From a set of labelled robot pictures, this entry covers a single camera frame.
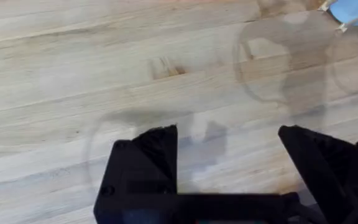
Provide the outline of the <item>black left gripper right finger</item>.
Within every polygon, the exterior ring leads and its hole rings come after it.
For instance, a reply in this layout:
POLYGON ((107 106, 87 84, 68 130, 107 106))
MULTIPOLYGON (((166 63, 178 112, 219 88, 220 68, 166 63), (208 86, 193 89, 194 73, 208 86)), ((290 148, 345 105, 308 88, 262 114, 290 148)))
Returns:
POLYGON ((358 142, 300 126, 278 135, 328 223, 358 223, 358 142))

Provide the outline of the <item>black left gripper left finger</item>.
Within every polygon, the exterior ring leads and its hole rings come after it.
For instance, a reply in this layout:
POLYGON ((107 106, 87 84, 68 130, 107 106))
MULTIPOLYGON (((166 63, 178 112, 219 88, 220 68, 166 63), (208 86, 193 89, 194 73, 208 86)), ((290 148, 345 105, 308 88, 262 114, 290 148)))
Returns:
POLYGON ((97 223, 166 223, 155 208, 114 208, 127 194, 177 193, 178 130, 152 128, 133 139, 114 142, 95 201, 97 223))

